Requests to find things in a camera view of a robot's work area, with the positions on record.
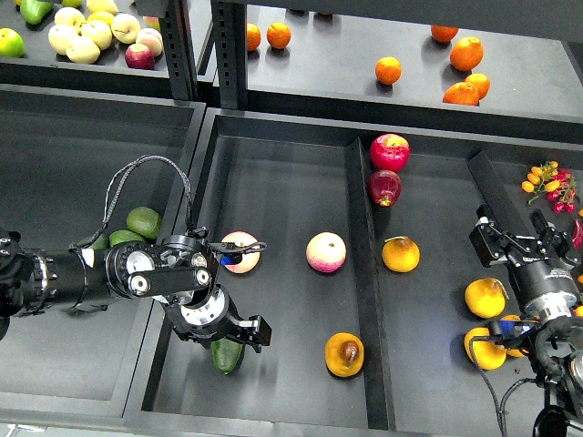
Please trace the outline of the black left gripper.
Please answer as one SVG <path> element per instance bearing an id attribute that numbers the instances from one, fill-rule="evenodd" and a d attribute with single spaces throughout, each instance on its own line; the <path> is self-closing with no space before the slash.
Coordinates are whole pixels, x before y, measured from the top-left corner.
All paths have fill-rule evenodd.
<path id="1" fill-rule="evenodd" d="M 260 315 L 241 320 L 227 291 L 214 286 L 200 301 L 190 305 L 172 303 L 164 307 L 172 329 L 181 340 L 211 344 L 230 337 L 251 346 L 256 353 L 271 345 L 272 329 Z"/>

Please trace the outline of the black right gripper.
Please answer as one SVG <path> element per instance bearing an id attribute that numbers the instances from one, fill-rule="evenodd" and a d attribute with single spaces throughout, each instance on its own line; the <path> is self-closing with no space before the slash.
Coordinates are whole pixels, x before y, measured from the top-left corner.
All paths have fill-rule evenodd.
<path id="1" fill-rule="evenodd" d="M 528 317 L 570 317 L 580 293 L 568 269 L 580 265 L 581 257 L 572 238 L 548 222 L 536 208 L 529 219 L 537 233 L 537 252 L 524 254 L 519 237 L 501 230 L 487 204 L 476 210 L 478 221 L 469 234 L 483 267 L 504 264 L 508 281 L 523 314 Z"/>

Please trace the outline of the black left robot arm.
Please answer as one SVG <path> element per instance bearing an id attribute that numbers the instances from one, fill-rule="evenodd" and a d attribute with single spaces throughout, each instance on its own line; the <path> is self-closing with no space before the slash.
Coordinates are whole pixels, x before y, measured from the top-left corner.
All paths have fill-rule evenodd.
<path id="1" fill-rule="evenodd" d="M 217 282 L 222 265 L 264 250 L 262 242 L 238 247 L 208 242 L 205 228 L 171 235 L 159 244 L 119 243 L 108 249 L 22 249 L 16 231 L 1 232 L 1 332 L 13 318 L 54 308 L 93 312 L 117 300 L 152 298 L 160 303 L 181 340 L 209 348 L 227 338 L 255 351 L 271 342 L 260 315 L 243 319 Z"/>

